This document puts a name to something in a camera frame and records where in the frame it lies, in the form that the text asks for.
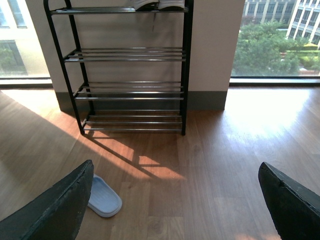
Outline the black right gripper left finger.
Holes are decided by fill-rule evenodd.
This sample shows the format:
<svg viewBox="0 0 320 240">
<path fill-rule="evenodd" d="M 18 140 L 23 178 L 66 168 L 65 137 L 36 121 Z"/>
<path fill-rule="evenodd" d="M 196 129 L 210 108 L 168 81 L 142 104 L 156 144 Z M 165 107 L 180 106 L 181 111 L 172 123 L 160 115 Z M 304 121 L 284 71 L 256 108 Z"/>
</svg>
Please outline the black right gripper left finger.
<svg viewBox="0 0 320 240">
<path fill-rule="evenodd" d="M 0 222 L 2 240 L 74 240 L 90 199 L 94 165 L 86 160 Z"/>
</svg>

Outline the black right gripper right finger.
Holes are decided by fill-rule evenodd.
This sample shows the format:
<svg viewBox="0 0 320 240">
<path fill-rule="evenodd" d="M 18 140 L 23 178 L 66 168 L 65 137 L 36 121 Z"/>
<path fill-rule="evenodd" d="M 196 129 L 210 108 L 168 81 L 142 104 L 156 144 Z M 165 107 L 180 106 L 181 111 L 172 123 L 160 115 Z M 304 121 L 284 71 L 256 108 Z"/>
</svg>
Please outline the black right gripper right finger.
<svg viewBox="0 0 320 240">
<path fill-rule="evenodd" d="M 282 240 L 320 238 L 320 196 L 263 162 L 258 181 L 274 226 Z"/>
</svg>

